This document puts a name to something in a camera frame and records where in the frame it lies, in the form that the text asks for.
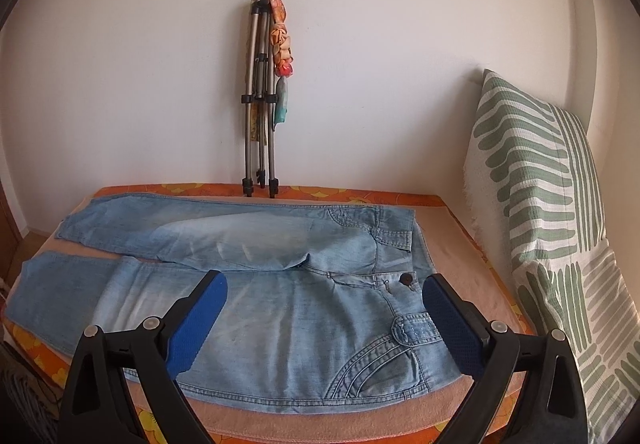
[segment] light blue denim jeans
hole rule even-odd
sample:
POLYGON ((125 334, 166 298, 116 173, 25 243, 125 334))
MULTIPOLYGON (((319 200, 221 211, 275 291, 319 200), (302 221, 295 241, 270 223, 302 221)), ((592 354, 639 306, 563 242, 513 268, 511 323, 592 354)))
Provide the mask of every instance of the light blue denim jeans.
POLYGON ((129 255, 45 253, 25 264, 6 315, 66 354, 87 324, 134 328, 164 315, 203 271, 225 272, 226 305, 178 376, 189 397, 267 413, 344 413, 460 376, 422 305, 433 265, 412 210, 135 194, 94 199, 58 236, 129 255))

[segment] blue textured pad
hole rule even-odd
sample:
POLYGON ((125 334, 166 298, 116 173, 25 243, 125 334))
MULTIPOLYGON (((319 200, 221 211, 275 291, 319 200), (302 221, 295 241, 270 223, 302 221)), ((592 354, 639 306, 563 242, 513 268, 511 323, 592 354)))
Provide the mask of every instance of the blue textured pad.
POLYGON ((166 369, 173 380, 191 368, 213 323, 226 302, 226 278, 221 272, 209 283, 200 299, 169 340, 166 369))
POLYGON ((433 276, 424 281, 422 302, 460 372, 474 380, 482 377, 482 343, 433 276))

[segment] black button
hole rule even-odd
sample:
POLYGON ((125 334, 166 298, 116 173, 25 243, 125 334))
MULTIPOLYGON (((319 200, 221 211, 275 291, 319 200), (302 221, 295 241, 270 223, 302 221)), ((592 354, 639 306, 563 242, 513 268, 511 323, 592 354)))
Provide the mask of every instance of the black button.
POLYGON ((414 282, 414 277, 411 276, 408 272, 404 272, 400 275, 400 283, 402 285, 406 285, 409 287, 414 282))

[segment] ironing pad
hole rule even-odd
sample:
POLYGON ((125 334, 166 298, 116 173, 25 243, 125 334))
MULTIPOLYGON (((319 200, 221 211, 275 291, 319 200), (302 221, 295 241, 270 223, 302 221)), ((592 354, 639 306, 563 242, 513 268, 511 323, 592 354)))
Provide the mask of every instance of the ironing pad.
MULTIPOLYGON (((269 199, 238 197, 207 197, 203 200, 268 202, 269 199)), ((89 199, 77 208, 83 208, 89 199)), ((282 201, 304 204, 308 201, 282 201)), ((422 229, 434 266, 442 273, 459 295, 474 302, 487 319, 501 319, 515 331, 523 332, 510 301, 495 281, 482 254, 468 239, 446 206, 412 206, 422 229)), ((116 254, 80 246, 51 237, 40 251, 57 250, 68 254, 117 258, 116 254)), ((68 363, 70 358, 62 356, 68 363)), ((514 377, 508 390, 503 413, 494 421, 494 428, 503 426, 511 413, 517 391, 522 384, 521 374, 514 377)), ((254 413, 215 404, 190 400, 207 430, 213 434, 252 439, 260 442, 356 442, 410 434, 447 420, 466 394, 471 380, 462 377, 433 394, 363 413, 326 415, 276 415, 254 413)), ((148 410, 138 384, 130 383, 132 398, 137 407, 148 410)))

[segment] green striped fabric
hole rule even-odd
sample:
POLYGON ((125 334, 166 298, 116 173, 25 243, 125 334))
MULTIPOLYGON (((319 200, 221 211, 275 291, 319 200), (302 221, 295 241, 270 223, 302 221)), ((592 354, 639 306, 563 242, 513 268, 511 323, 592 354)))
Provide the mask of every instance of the green striped fabric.
POLYGON ((498 272, 510 273, 536 331, 567 334, 590 442, 607 442, 640 397, 640 319, 606 239, 580 121, 485 71, 465 179, 480 231, 504 235, 493 250, 509 253, 510 268, 498 272))

